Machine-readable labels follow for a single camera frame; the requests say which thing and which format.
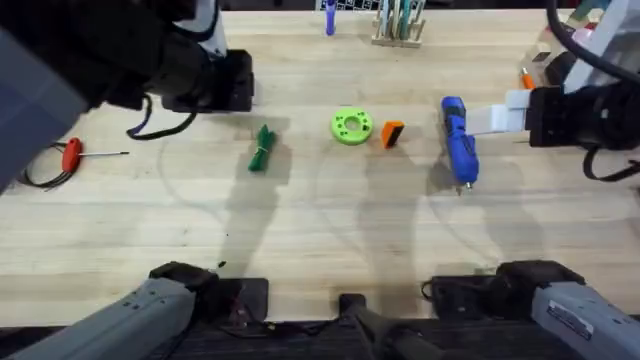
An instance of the green zip tie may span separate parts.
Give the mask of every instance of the green zip tie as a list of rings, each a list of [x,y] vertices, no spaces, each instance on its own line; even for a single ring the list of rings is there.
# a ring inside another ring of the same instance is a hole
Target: green zip tie
[[[258,136],[256,137],[256,153],[253,155],[251,162],[249,163],[249,171],[264,171],[267,168],[267,159],[269,158],[269,151],[271,146],[276,140],[276,133],[269,131],[267,125],[262,125]]]

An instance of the screwdriver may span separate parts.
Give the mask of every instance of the screwdriver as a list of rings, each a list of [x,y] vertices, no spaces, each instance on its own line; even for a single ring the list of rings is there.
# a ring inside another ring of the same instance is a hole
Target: screwdriver
[[[476,139],[466,134],[466,109],[458,96],[446,96],[442,99],[447,148],[451,158],[451,168],[456,180],[467,189],[473,188],[478,180],[480,163],[476,154]]]

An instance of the black mount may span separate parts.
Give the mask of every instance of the black mount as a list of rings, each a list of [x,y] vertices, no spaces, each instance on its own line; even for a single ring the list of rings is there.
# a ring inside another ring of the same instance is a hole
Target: black mount
[[[238,304],[251,313],[252,321],[267,317],[269,281],[267,279],[220,279],[216,273],[172,261],[151,270],[149,278],[166,278],[196,293],[194,318],[218,322],[235,316]]]
[[[251,111],[254,95],[253,60],[246,50],[228,50],[227,56],[211,63],[211,79],[202,94],[163,96],[165,109],[181,113]]]
[[[514,261],[501,264],[496,275],[436,276],[431,297],[441,320],[524,320],[530,318],[535,290],[561,281],[585,284],[582,276],[555,261]]]
[[[627,83],[587,86],[565,94],[562,86],[531,91],[525,130],[529,145],[599,146],[630,150],[640,144],[640,90]]]

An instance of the marker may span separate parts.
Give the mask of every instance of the marker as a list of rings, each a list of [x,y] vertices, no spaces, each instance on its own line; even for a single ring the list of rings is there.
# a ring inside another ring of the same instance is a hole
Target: marker
[[[325,6],[325,11],[327,13],[327,35],[331,36],[336,33],[336,0],[327,0],[327,5]]]

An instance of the wooden tabletop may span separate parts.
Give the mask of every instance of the wooden tabletop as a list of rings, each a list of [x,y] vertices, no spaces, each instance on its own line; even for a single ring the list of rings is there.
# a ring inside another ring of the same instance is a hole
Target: wooden tabletop
[[[418,284],[434,274],[491,271],[513,259],[555,259],[627,312],[640,312],[637,180],[584,178],[580,149],[532,149],[526,134],[477,139],[481,174],[458,196],[438,115],[443,96],[467,108],[520,87],[519,60],[545,25],[542,11],[428,11],[420,49],[370,44],[372,13],[225,13],[232,48],[253,56],[254,111],[201,115],[184,133],[134,142],[142,113],[102,106],[78,122],[87,158],[43,192],[15,185],[0,198],[0,326],[69,324],[119,299],[149,270],[177,260],[224,277],[270,281],[272,319],[335,314],[361,292],[386,315],[428,316]],[[329,120],[359,106],[376,129],[338,144]],[[156,101],[150,130],[184,118]],[[392,150],[379,133],[407,125]],[[279,141],[268,171],[247,171],[257,129]],[[35,177],[58,168],[47,152]],[[597,170],[626,157],[603,155]]]

